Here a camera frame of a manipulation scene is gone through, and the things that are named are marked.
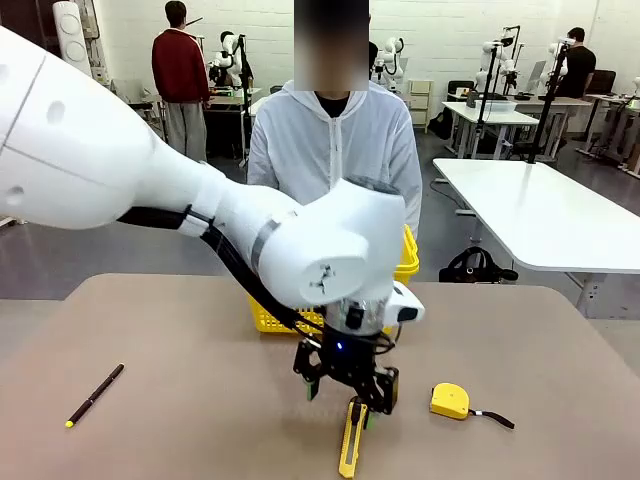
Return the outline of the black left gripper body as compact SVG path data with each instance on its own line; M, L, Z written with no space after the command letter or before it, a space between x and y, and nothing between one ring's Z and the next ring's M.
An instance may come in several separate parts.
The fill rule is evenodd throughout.
M345 385L354 385L357 378L372 376L376 369L373 345L355 337L324 335L320 341L305 339L302 342L319 344L326 370L324 376Z

